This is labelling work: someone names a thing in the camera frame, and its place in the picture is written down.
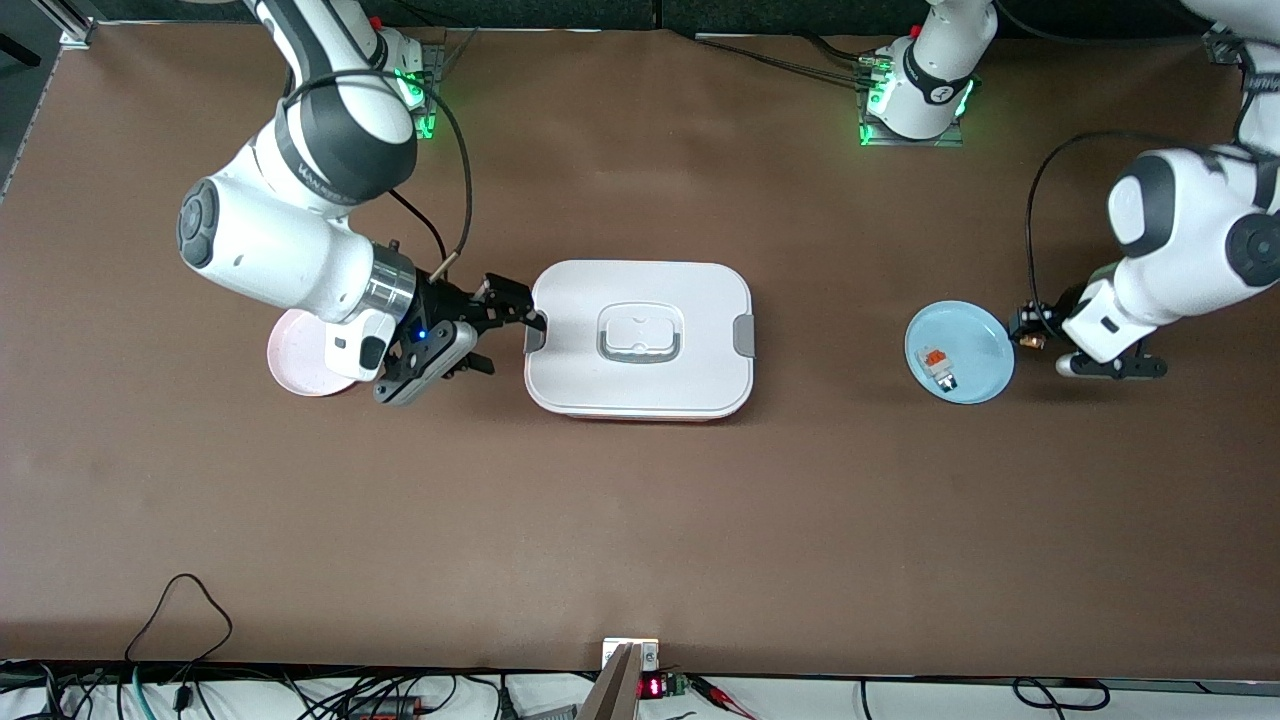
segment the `black clamp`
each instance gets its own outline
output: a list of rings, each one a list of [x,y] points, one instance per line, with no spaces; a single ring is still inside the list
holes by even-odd
[[[547,332],[547,320],[534,310],[529,286],[486,273],[480,290],[468,295],[448,281],[431,282],[420,269],[410,309],[392,334],[390,347],[398,346],[398,351],[383,357],[384,373],[376,384],[380,401],[394,398],[433,368],[454,340],[453,323],[466,323],[476,334],[512,323]],[[440,377],[448,379],[466,370],[492,375],[493,360],[468,352]]]

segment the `container lid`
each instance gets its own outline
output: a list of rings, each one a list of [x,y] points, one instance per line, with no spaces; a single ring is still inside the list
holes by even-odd
[[[741,275],[708,263],[566,260],[534,283],[525,387],[566,415],[707,420],[751,392],[755,325]]]
[[[991,313],[943,300],[908,324],[906,365],[936,397],[975,405],[1000,395],[1014,377],[1014,346]]]

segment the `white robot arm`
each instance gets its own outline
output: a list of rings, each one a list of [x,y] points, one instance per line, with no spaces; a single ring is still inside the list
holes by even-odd
[[[942,135],[972,88],[978,67],[996,36],[991,0],[929,0],[933,8],[919,37],[899,37],[877,55],[890,58],[867,111],[910,140]]]
[[[183,260],[228,290],[324,320],[325,364],[338,374],[371,380],[385,361],[383,402],[406,404],[457,369],[489,369],[471,348],[490,327],[539,323],[529,288],[488,275],[480,292],[463,293],[347,227],[356,206],[413,172],[412,100],[376,70],[415,53],[420,61],[421,46],[374,32],[356,0],[244,1],[300,86],[369,74],[282,99],[225,168],[197,182],[178,219]],[[399,355],[388,355],[396,345]]]
[[[1183,3],[1243,37],[1280,41],[1275,0]],[[1059,359],[1060,374],[1162,377],[1165,364],[1144,354],[1143,338],[1280,281],[1280,218],[1274,214],[1280,210],[1280,50],[1245,41],[1240,53],[1245,95],[1233,145],[1210,154],[1169,149],[1139,155],[1107,199],[1124,259],[1069,290],[1052,309],[1029,305],[1015,316],[1014,340],[1036,337],[1048,325],[1075,343],[1079,351]],[[1138,351],[1125,355],[1135,345]]]

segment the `cable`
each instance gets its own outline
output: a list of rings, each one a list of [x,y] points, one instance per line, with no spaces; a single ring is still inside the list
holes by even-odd
[[[138,707],[142,708],[142,715],[147,720],[156,720],[156,714],[151,712],[151,705],[147,702],[147,696],[142,694],[142,683],[138,682],[138,666],[133,666],[133,700],[138,701]]]
[[[1044,687],[1044,683],[1037,680],[1036,678],[1014,678],[1014,694],[1018,700],[1023,701],[1023,705],[1028,707],[1034,707],[1036,710],[1052,710],[1057,714],[1059,720],[1066,720],[1064,710],[1074,710],[1076,712],[1093,712],[1096,710],[1102,710],[1103,707],[1111,705],[1111,689],[1100,683],[1098,680],[1091,680],[1097,689],[1102,691],[1102,700],[1092,705],[1073,705],[1070,702],[1059,702],[1053,693]],[[1029,684],[1042,692],[1048,702],[1036,702],[1023,694],[1021,687]]]
[[[481,685],[489,685],[490,688],[493,688],[494,694],[498,696],[497,702],[493,706],[493,720],[498,720],[498,712],[502,710],[502,691],[498,689],[498,685],[483,678],[472,678],[471,675],[462,675],[462,676],[466,678],[467,680],[471,680],[472,683],[479,683]],[[502,678],[503,682],[506,682],[504,675],[498,675],[498,676]]]
[[[200,707],[205,708],[205,715],[209,716],[209,720],[218,720],[214,717],[214,710],[209,707],[209,701],[205,700],[205,689],[200,687],[200,679],[192,678],[191,684],[196,685],[196,697],[200,698]]]
[[[430,715],[433,712],[436,712],[440,708],[443,708],[445,705],[448,705],[451,700],[453,700],[453,693],[458,692],[458,676],[457,675],[449,675],[449,679],[453,680],[453,687],[449,688],[449,694],[444,696],[444,700],[442,700],[440,703],[436,705],[435,707],[425,708],[425,711],[422,712],[422,715]]]
[[[1183,150],[1190,150],[1193,152],[1197,152],[1202,158],[1221,156],[1221,158],[1233,158],[1233,159],[1236,159],[1236,160],[1254,159],[1256,158],[1256,155],[1252,151],[1249,151],[1247,147],[1242,147],[1240,149],[1242,151],[1244,151],[1247,154],[1247,158],[1240,158],[1238,155],[1231,155],[1230,152],[1228,152],[1225,150],[1216,149],[1216,147],[1208,147],[1208,146],[1204,146],[1204,145],[1189,143],[1189,142],[1184,142],[1181,140],[1172,138],[1172,137],[1166,137],[1166,136],[1162,136],[1162,135],[1156,135],[1156,133],[1149,133],[1149,132],[1143,132],[1143,131],[1126,131],[1126,129],[1103,129],[1103,131],[1082,132],[1082,133],[1079,133],[1076,136],[1073,136],[1069,140],[1059,143],[1057,147],[1055,147],[1053,150],[1051,150],[1050,154],[1041,163],[1039,168],[1036,170],[1036,177],[1032,179],[1032,187],[1027,192],[1027,213],[1025,213],[1025,217],[1023,219],[1023,233],[1024,233],[1023,237],[1024,237],[1024,242],[1027,245],[1027,284],[1028,284],[1028,287],[1029,287],[1029,290],[1032,292],[1032,302],[1033,302],[1033,305],[1036,307],[1036,315],[1039,319],[1041,325],[1043,325],[1044,329],[1048,331],[1048,333],[1052,334],[1053,337],[1056,337],[1057,340],[1064,340],[1064,338],[1062,338],[1061,334],[1059,334],[1059,332],[1056,329],[1053,329],[1052,325],[1050,325],[1044,320],[1044,304],[1041,302],[1041,299],[1039,299],[1039,287],[1038,287],[1038,284],[1036,282],[1036,250],[1034,250],[1034,245],[1032,242],[1032,214],[1033,214],[1033,211],[1036,209],[1036,191],[1039,190],[1041,179],[1044,177],[1044,170],[1048,169],[1048,165],[1050,165],[1050,163],[1053,161],[1053,158],[1057,158],[1064,150],[1066,150],[1068,147],[1071,147],[1073,145],[1078,145],[1080,142],[1087,142],[1087,141],[1091,141],[1091,140],[1098,140],[1098,138],[1103,138],[1103,137],[1119,137],[1119,138],[1125,138],[1125,140],[1137,140],[1137,141],[1142,141],[1142,142],[1152,142],[1152,143],[1156,143],[1156,145],[1166,145],[1166,146],[1170,146],[1170,147],[1179,147],[1179,149],[1183,149]]]
[[[737,715],[739,717],[745,717],[746,720],[759,720],[755,715],[751,715],[745,707],[739,705],[727,692],[717,688],[707,678],[701,675],[685,675],[689,679],[689,687],[694,688],[694,692],[700,694],[703,700],[712,703],[713,706]]]
[[[444,238],[440,237],[440,231],[435,229],[435,223],[433,223],[426,215],[424,215],[421,210],[415,208],[412,202],[404,200],[404,196],[401,195],[394,187],[388,190],[387,192],[389,192],[390,196],[394,197],[397,202],[403,205],[406,210],[412,213],[413,217],[419,219],[419,222],[426,225],[426,229],[431,232],[431,237],[435,238],[435,246],[440,249],[440,263],[444,263],[445,258],[448,258],[449,254],[447,250],[444,250]]]
[[[831,70],[823,70],[820,68],[813,68],[809,65],[801,65],[797,63],[790,63],[787,60],[780,60],[769,55],[763,55],[760,53],[753,53],[751,50],[745,50],[742,47],[733,47],[732,45],[724,45],[723,42],[716,42],[714,40],[695,40],[699,45],[707,45],[708,47],[716,47],[718,50],[724,50],[744,58],[750,58],[758,63],[764,63],[765,65],[778,68],[780,70],[787,70],[799,76],[815,79],[818,82],[826,82],[828,85],[835,85],[837,87],[847,87],[851,90],[860,90],[863,86],[852,74],[845,76],[840,73],[833,73]]]
[[[444,82],[444,78],[449,74],[449,70],[453,69],[453,64],[462,58],[462,54],[466,53],[467,46],[471,45],[472,40],[475,40],[477,32],[480,32],[480,26],[471,28],[471,32],[467,33],[466,38],[462,41],[462,45],[454,47],[453,51],[449,53],[449,55],[444,59],[444,63],[440,64],[440,82]]]
[[[835,58],[836,60],[851,60],[851,61],[856,63],[859,59],[861,59],[868,53],[874,53],[876,51],[876,47],[869,47],[867,50],[860,50],[858,53],[846,53],[846,51],[836,47],[835,45],[827,42],[817,32],[812,32],[812,31],[808,31],[808,29],[797,29],[797,31],[792,32],[791,35],[795,35],[796,37],[803,37],[803,38],[808,40],[814,47],[817,47],[818,50],[822,50],[824,55],[829,55],[831,58]]]
[[[334,70],[332,73],[319,74],[306,82],[302,82],[296,88],[293,88],[293,92],[291,92],[288,97],[284,99],[282,109],[287,110],[291,105],[297,102],[303,95],[315,90],[316,87],[323,85],[334,85],[337,83],[338,79],[344,77],[379,77],[383,79],[401,81],[412,85],[419,90],[421,90],[428,97],[430,97],[436,104],[440,111],[444,113],[444,118],[449,120],[449,127],[453,128],[453,137],[458,142],[458,154],[462,155],[462,183],[465,186],[465,192],[466,192],[466,214],[462,218],[462,233],[458,237],[458,243],[453,246],[453,252],[451,252],[444,259],[444,261],[440,263],[440,266],[436,268],[434,273],[431,273],[431,282],[435,282],[438,278],[448,273],[449,266],[453,265],[453,263],[456,263],[457,259],[462,256],[462,249],[466,247],[467,245],[467,236],[471,234],[471,214],[475,208],[475,195],[471,187],[471,156],[467,154],[467,143],[466,140],[462,138],[462,128],[458,126],[458,118],[457,115],[453,114],[453,110],[444,101],[444,99],[440,97],[440,95],[426,83],[416,78],[399,77],[396,73],[389,73],[385,70],[374,70],[369,68]],[[390,87],[388,87],[387,91],[393,92]]]
[[[1065,42],[1068,45],[1093,45],[1101,47],[1156,47],[1161,45],[1183,45],[1185,42],[1199,42],[1201,36],[1198,35],[1176,35],[1170,37],[1132,37],[1132,38],[1092,38],[1092,37],[1070,37],[1066,35],[1053,35],[1052,32],[1044,32],[1042,29],[1034,28],[1023,20],[1018,19],[1016,15],[1009,12],[1005,6],[1004,0],[993,0],[996,9],[1000,10],[1002,15],[1009,18],[1009,22],[1018,26],[1019,29],[1027,35],[1039,37],[1041,40],[1052,40],[1053,42]]]
[[[133,639],[129,641],[129,644],[125,646],[125,648],[124,648],[124,661],[125,662],[136,662],[133,660],[133,646],[136,646],[138,643],[138,641],[142,639],[142,635],[147,634],[147,630],[151,629],[151,623],[155,623],[156,615],[159,615],[160,614],[160,609],[164,607],[164,601],[165,601],[166,597],[169,597],[169,591],[173,588],[174,583],[177,583],[178,580],[180,580],[183,578],[186,578],[186,579],[196,583],[196,587],[200,588],[200,592],[205,594],[205,600],[209,602],[210,607],[212,607],[214,610],[216,610],[218,614],[223,616],[223,621],[227,624],[227,633],[223,634],[223,638],[220,641],[218,641],[216,643],[214,643],[212,647],[210,647],[205,652],[201,652],[198,656],[196,656],[196,659],[192,660],[191,662],[188,662],[188,665],[195,665],[195,664],[205,660],[206,657],[209,657],[214,652],[216,652],[218,648],[220,648],[224,644],[227,644],[227,641],[232,639],[232,633],[236,630],[236,625],[232,623],[232,616],[228,615],[225,610],[223,610],[221,605],[218,605],[218,601],[214,600],[214,596],[209,594],[209,588],[205,587],[204,580],[201,580],[200,578],[197,578],[196,575],[193,575],[191,573],[178,573],[173,578],[169,578],[169,582],[165,583],[164,591],[160,593],[160,600],[156,602],[155,610],[151,611],[151,616],[147,618],[147,621],[142,624],[142,628],[137,632],[137,634],[133,635]],[[137,669],[134,667],[134,678],[136,676],[137,676]]]
[[[858,680],[858,697],[863,702],[863,720],[872,720],[872,708],[867,703],[867,680]]]

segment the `tabletop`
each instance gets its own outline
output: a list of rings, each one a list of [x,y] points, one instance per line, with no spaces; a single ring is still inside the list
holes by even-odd
[[[515,328],[477,348],[497,375],[404,409],[276,387],[280,310],[186,268],[173,228],[268,122],[284,64],[256,27],[100,28],[63,54],[0,205],[0,655],[119,657],[192,571],[234,618],[221,660],[577,669],[630,634],[707,673],[1280,679],[1280,295],[1160,331],[1160,382],[1066,380],[1019,351],[972,407],[918,387],[901,340],[937,300],[1027,300],[1050,149],[1112,127],[1221,140],[1239,76],[1196,46],[1039,41],[996,42],[979,72],[963,149],[863,147],[851,91],[673,33],[481,32],[443,86],[475,170],[454,282],[621,258],[751,288],[741,411],[591,423],[532,402]],[[449,241],[462,184],[438,128],[401,190]],[[1042,292],[1119,258],[1106,193],[1142,149],[1050,170]],[[433,263],[388,197],[352,227]],[[183,588],[138,656],[220,630]]]

